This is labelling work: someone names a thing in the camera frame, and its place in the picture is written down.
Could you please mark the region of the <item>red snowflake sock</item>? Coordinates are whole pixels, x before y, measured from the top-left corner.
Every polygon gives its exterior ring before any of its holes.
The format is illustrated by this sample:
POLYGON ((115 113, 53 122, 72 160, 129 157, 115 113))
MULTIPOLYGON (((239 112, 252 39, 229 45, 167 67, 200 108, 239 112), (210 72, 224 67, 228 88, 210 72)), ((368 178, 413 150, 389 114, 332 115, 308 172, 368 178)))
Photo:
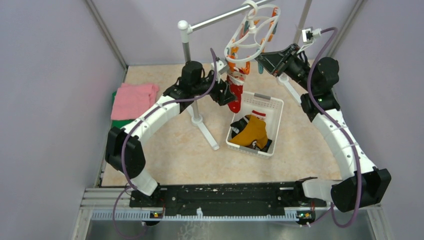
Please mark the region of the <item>red snowflake sock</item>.
POLYGON ((260 119, 260 120, 262 120, 262 121, 265 121, 266 120, 266 117, 267 117, 267 114, 266 113, 259 112, 259 111, 256 111, 256 110, 252 110, 251 111, 251 115, 254 116, 254 117, 256 117, 256 118, 258 118, 258 119, 260 119))

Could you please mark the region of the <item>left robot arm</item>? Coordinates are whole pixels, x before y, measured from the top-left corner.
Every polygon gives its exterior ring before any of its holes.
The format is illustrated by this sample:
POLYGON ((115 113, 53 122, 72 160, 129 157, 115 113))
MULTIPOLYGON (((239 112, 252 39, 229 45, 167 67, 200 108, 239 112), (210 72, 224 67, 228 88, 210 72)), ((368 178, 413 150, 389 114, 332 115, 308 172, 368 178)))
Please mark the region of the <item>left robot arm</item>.
POLYGON ((145 169, 143 145, 173 117, 184 112, 201 97, 210 96, 219 106, 236 99, 230 85, 221 75, 230 70, 225 60, 216 58, 212 69, 205 73, 200 62, 188 61, 177 81, 167 88, 157 102, 123 127, 112 127, 107 136, 105 161, 122 173, 130 187, 139 191, 141 200, 149 207, 160 202, 159 184, 145 169))

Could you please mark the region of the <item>black sock with blue pattern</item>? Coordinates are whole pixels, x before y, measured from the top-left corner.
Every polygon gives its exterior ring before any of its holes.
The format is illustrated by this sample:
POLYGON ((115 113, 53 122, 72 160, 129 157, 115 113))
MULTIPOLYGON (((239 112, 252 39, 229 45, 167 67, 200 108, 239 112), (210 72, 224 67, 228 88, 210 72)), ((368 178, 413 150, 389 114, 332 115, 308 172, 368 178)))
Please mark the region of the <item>black sock with blue pattern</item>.
POLYGON ((256 151, 267 153, 269 151, 269 148, 272 145, 272 143, 273 143, 273 141, 271 139, 268 139, 266 144, 262 146, 262 145, 258 145, 257 141, 254 140, 247 147, 249 149, 253 149, 253 150, 256 150, 256 151))

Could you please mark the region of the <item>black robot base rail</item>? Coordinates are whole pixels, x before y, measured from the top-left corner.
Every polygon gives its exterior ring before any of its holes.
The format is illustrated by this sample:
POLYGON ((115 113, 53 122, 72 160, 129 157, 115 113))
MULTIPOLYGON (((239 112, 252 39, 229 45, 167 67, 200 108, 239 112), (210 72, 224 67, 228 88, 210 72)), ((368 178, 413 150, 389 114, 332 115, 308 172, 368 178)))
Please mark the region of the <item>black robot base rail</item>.
POLYGON ((161 185, 151 196, 134 190, 131 208, 164 210, 154 218, 313 219, 312 207, 326 207, 320 199, 301 199, 294 182, 161 185))

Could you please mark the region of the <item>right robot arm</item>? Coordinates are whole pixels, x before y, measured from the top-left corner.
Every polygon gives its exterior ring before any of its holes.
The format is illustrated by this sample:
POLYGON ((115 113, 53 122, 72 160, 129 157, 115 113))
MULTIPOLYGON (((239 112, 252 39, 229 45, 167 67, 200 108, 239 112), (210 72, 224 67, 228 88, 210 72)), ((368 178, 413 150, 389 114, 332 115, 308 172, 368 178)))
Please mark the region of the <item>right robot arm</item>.
POLYGON ((256 61, 274 77, 286 74, 304 88, 300 105, 319 130, 337 161, 341 180, 308 177, 295 182, 293 200, 307 206, 313 199, 331 202, 345 213, 379 204, 392 180, 389 171, 379 169, 362 151, 349 130, 331 89, 339 81, 339 63, 323 57, 315 66, 301 56, 297 44, 284 50, 264 52, 256 61))

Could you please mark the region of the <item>black sock with grey pattern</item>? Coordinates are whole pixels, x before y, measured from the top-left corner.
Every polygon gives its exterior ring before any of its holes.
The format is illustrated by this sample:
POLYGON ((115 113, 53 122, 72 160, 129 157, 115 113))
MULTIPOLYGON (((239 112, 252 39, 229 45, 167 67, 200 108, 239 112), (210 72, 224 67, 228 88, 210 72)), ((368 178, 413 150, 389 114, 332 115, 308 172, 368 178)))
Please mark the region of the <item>black sock with grey pattern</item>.
POLYGON ((249 117, 247 115, 243 116, 239 120, 233 122, 230 124, 230 130, 231 130, 231 138, 236 137, 239 133, 241 133, 245 127, 249 123, 249 117))

